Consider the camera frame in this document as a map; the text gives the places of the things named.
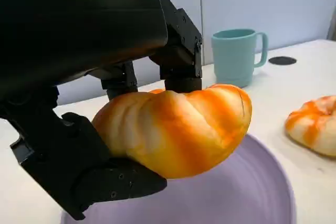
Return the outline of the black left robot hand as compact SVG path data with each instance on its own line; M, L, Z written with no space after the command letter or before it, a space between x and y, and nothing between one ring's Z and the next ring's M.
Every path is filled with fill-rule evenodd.
M97 202L162 191L165 178L111 155L84 116L57 116L58 85L85 75L109 99L137 92L149 57L165 87L200 90L202 35L170 0L1 0L1 118L21 167L75 220Z

